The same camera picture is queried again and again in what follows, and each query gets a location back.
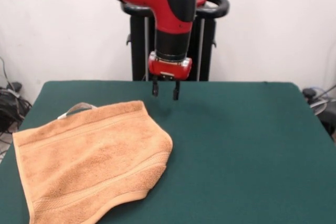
white wall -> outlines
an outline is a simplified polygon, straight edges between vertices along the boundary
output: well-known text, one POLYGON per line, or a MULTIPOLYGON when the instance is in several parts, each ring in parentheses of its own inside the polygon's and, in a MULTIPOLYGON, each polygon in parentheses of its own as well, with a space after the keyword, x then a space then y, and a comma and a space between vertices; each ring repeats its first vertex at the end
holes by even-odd
MULTIPOLYGON (((211 80, 336 81, 336 0, 229 1, 211 80)), ((131 80, 128 33, 116 0, 0 0, 0 55, 31 101, 48 80, 131 80)))

towel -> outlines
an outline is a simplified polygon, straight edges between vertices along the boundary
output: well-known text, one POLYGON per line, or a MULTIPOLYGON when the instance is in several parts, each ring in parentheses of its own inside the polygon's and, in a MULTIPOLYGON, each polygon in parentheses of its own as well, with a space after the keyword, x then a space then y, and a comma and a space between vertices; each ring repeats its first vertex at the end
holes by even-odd
POLYGON ((13 134, 30 224, 94 224, 144 199, 166 169, 170 136, 142 101, 81 103, 41 127, 13 134))

green tablecloth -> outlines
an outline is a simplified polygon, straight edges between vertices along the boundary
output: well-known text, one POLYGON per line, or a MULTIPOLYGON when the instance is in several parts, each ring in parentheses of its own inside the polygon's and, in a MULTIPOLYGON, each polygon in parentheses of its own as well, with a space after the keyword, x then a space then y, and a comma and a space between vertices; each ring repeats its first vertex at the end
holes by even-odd
MULTIPOLYGON (((78 102, 143 100, 172 137, 167 170, 146 199, 110 210, 112 223, 336 223, 336 150, 289 83, 48 82, 21 126, 78 102)), ((10 147, 0 164, 0 223, 29 216, 10 147)))

